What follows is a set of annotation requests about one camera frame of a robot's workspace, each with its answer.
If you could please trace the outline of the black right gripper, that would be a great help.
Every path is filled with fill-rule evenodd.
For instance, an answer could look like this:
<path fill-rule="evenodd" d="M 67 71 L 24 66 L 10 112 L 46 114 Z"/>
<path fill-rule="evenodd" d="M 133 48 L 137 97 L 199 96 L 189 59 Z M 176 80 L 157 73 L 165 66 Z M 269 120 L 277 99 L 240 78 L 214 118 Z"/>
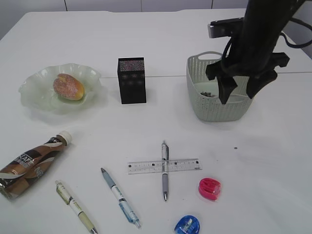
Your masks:
<path fill-rule="evenodd" d="M 219 61 L 207 65 L 206 76 L 208 80 L 217 78 L 219 99 L 221 104 L 226 104 L 237 87 L 234 76 L 249 77 L 246 94 L 253 99 L 262 88 L 276 80 L 275 67 L 286 67 L 289 61 L 289 56 L 284 52 L 271 53 L 268 59 L 261 62 L 254 59 L 238 61 L 225 53 Z"/>

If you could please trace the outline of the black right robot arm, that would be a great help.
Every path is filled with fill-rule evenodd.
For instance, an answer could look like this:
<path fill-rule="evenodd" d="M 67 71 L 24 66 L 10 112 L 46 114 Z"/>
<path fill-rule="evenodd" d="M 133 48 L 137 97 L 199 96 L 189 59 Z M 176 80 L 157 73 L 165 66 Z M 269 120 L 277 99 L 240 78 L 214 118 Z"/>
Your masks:
<path fill-rule="evenodd" d="M 273 50 L 302 0 L 250 0 L 244 17 L 216 20 L 208 25 L 211 38 L 230 37 L 221 60 L 206 68 L 208 80 L 217 79 L 219 99 L 226 104 L 238 86 L 234 77 L 248 77 L 246 94 L 252 99 L 276 80 L 276 66 L 285 67 L 289 57 Z"/>

